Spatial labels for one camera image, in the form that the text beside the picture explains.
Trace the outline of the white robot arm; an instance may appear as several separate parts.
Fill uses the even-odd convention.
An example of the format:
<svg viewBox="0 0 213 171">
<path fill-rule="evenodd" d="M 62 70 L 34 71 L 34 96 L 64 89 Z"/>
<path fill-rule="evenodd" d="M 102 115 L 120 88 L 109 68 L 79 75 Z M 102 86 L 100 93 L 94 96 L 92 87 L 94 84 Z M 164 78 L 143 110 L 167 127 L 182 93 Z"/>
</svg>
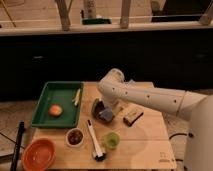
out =
<svg viewBox="0 0 213 171">
<path fill-rule="evenodd" d="M 213 171 L 213 95 L 126 83 L 117 68 L 111 69 L 97 88 L 106 107 L 113 108 L 121 99 L 188 121 L 184 171 Z"/>
</svg>

